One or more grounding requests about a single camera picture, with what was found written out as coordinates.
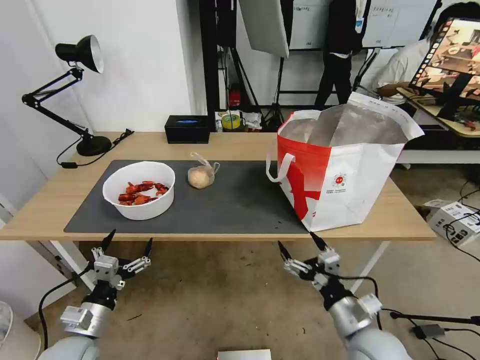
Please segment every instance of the black tissue box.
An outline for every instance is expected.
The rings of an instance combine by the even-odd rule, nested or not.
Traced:
[[[208,116],[170,115],[165,124],[165,133],[169,144],[208,144]]]

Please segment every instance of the person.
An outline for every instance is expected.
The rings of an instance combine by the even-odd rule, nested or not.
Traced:
[[[480,20],[480,5],[473,1],[457,2],[450,5],[438,16],[430,39],[423,39],[405,46],[393,55],[373,82],[373,88],[376,89],[377,94],[383,97],[383,101],[397,105],[409,114],[415,112],[413,106],[409,106],[405,102],[405,98],[399,94],[397,88],[414,92],[409,89],[410,81],[417,73],[425,55],[429,52],[437,34],[448,18]]]
[[[346,104],[352,93],[352,53],[362,48],[361,34],[355,30],[356,13],[356,0],[332,0],[328,7],[323,74],[315,99],[316,109],[324,107],[334,85],[340,104]]]

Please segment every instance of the bag logo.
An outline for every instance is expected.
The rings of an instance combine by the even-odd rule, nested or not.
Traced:
[[[344,173],[338,173],[333,177],[333,183],[332,185],[335,188],[340,188],[345,186],[345,180],[346,180],[346,174]]]

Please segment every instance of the black desk lamp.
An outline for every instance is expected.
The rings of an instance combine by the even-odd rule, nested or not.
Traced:
[[[55,46],[55,52],[60,59],[65,60],[68,65],[71,66],[71,69],[62,76],[57,77],[55,80],[50,81],[48,84],[38,88],[37,90],[23,95],[21,100],[25,105],[28,105],[29,107],[55,120],[64,127],[69,128],[70,130],[79,134],[81,136],[81,141],[76,146],[76,151],[80,155],[95,156],[106,153],[112,147],[112,143],[108,138],[104,136],[93,136],[89,133],[89,130],[86,127],[68,121],[42,107],[42,102],[82,80],[84,70],[78,66],[78,63],[82,63],[96,73],[103,73],[104,61],[100,51],[99,41],[94,35],[89,35],[81,39],[76,45],[59,43]],[[70,75],[75,79],[70,81],[68,84],[57,89],[46,90],[53,84],[67,78]]]

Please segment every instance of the monitor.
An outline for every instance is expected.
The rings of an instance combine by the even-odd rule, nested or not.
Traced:
[[[449,18],[410,82],[442,105],[439,117],[454,120],[459,106],[480,103],[480,21]]]

